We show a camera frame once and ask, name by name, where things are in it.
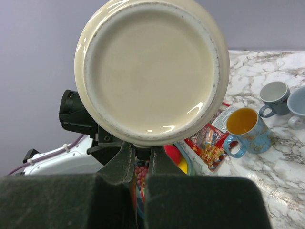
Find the dark blue-grey mug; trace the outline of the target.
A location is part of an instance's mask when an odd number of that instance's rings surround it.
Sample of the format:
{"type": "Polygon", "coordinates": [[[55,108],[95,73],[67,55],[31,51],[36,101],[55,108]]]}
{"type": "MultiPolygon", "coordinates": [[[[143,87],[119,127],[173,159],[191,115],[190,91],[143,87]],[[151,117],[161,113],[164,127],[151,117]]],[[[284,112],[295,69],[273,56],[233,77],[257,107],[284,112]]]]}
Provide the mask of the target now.
{"type": "Polygon", "coordinates": [[[260,98],[264,106],[260,108],[259,115],[262,118],[269,118],[273,115],[287,115],[290,110],[287,100],[290,96],[290,89],[284,82],[271,82],[265,85],[260,91],[260,98]]]}

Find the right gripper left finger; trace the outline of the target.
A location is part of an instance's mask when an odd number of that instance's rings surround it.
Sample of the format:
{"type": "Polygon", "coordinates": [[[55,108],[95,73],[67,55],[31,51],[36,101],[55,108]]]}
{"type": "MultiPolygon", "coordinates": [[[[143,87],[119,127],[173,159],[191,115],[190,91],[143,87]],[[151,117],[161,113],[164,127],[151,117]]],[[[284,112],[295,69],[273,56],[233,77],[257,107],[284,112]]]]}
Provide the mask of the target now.
{"type": "Polygon", "coordinates": [[[135,149],[123,143],[93,174],[7,176],[0,180],[3,229],[135,229],[135,149]]]}

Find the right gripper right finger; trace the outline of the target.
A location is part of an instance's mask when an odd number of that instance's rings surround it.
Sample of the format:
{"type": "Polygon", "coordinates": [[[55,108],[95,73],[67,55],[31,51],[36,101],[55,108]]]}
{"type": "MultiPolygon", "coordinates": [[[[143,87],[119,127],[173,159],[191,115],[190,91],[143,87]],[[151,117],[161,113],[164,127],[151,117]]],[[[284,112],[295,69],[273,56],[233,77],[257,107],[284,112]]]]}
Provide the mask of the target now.
{"type": "Polygon", "coordinates": [[[243,177],[188,176],[153,147],[145,187],[147,229],[270,229],[261,191],[243,177]]]}

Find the blue butterfly mug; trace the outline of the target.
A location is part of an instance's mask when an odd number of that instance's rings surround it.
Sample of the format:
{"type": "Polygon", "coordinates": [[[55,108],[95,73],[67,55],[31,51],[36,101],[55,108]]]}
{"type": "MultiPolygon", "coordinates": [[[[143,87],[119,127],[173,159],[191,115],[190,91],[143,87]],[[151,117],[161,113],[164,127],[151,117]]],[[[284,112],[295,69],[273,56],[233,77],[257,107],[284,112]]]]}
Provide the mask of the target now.
{"type": "Polygon", "coordinates": [[[241,108],[234,111],[227,119],[226,129],[229,136],[224,140],[223,148],[233,158],[241,158],[247,152],[261,154],[272,146],[273,134],[254,109],[241,108]],[[230,149],[232,142],[240,145],[235,154],[230,149]]]}

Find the cream mug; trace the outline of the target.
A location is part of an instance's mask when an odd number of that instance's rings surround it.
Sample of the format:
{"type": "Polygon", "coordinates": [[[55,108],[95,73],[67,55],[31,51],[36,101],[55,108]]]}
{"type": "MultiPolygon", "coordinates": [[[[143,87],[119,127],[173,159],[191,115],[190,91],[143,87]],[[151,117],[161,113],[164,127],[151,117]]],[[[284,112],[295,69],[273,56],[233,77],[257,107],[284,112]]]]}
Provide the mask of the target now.
{"type": "Polygon", "coordinates": [[[181,141],[211,120],[230,58],[193,0],[111,0],[85,25],[74,58],[81,101],[111,135],[137,146],[181,141]]]}

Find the grey-blue mug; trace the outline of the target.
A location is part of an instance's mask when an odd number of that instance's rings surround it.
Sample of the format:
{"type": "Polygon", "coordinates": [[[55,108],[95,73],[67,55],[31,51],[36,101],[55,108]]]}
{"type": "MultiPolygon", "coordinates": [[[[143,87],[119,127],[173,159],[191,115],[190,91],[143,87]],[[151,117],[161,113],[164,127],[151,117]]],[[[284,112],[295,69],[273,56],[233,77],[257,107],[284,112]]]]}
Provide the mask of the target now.
{"type": "Polygon", "coordinates": [[[295,130],[305,128],[305,87],[294,91],[287,100],[287,106],[293,116],[288,120],[288,125],[295,130]]]}

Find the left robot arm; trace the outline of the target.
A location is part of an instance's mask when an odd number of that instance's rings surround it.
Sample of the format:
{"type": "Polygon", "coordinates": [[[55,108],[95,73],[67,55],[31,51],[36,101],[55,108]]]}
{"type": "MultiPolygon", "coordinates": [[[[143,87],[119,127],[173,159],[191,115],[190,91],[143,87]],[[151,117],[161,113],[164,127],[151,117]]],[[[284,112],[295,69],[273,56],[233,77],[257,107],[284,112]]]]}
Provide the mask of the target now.
{"type": "Polygon", "coordinates": [[[22,165],[10,175],[54,175],[95,173],[120,150],[122,140],[102,129],[89,115],[77,91],[66,90],[59,108],[59,121],[64,130],[79,133],[70,144],[40,153],[27,152],[22,165]]]}

